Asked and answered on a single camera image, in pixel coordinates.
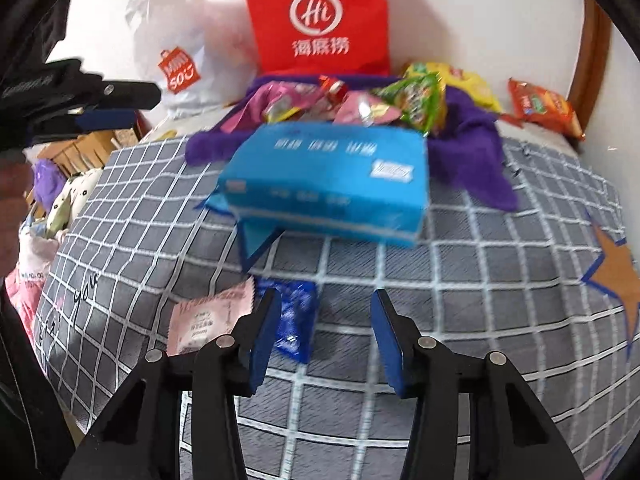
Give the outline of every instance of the brown wooden trim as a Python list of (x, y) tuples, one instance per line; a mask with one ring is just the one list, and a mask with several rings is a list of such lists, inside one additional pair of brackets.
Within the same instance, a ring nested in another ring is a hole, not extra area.
[(609, 58), (611, 20), (595, 0), (584, 0), (584, 24), (574, 81), (569, 90), (582, 129), (587, 127), (604, 79)]

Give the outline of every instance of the white wall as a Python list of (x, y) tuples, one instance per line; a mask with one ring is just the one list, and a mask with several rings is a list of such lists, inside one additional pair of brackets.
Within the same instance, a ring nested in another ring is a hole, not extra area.
[(614, 28), (602, 89), (584, 142), (586, 163), (615, 184), (629, 244), (640, 261), (640, 62)]
[[(81, 56), (87, 70), (135, 78), (127, 1), (72, 0), (67, 38), (51, 59)], [(421, 59), (473, 70), (503, 104), (510, 76), (567, 93), (582, 13), (582, 0), (389, 0), (392, 61), (395, 68)]]

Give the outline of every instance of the checkered tablecloth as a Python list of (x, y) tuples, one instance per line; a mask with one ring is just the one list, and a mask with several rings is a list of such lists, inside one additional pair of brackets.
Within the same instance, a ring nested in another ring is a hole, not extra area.
[[(82, 427), (148, 349), (165, 348), (177, 301), (240, 280), (234, 226), (195, 210), (222, 165), (189, 168), (185, 139), (115, 152), (58, 253), (34, 335), (43, 367)], [(308, 365), (272, 355), (263, 386), (237, 403), (251, 478), (397, 479), (415, 402), (386, 384), (369, 319), (384, 287), (396, 309), (453, 351), (505, 352), (585, 471), (633, 437), (640, 346), (627, 359), (623, 309), (580, 282), (598, 255), (591, 217), (623, 237), (615, 190), (577, 158), (505, 141), (520, 211), (504, 214), (430, 183), (420, 243), (287, 232), (252, 273), (312, 280), (321, 309)], [(181, 406), (190, 478), (191, 397)], [(466, 478), (468, 397), (460, 396), (457, 478)]]

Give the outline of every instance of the green snack package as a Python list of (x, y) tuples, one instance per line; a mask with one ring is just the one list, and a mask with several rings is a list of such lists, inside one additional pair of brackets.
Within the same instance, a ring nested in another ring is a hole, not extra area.
[(424, 136), (444, 127), (447, 107), (445, 86), (437, 72), (407, 77), (384, 88), (372, 90), (383, 101), (402, 110), (403, 121)]

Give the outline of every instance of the blue box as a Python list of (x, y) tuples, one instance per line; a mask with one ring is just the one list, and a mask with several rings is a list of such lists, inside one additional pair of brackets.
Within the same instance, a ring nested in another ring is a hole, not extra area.
[(426, 155), (422, 136), (392, 126), (265, 124), (218, 182), (253, 224), (412, 246), (428, 206)]

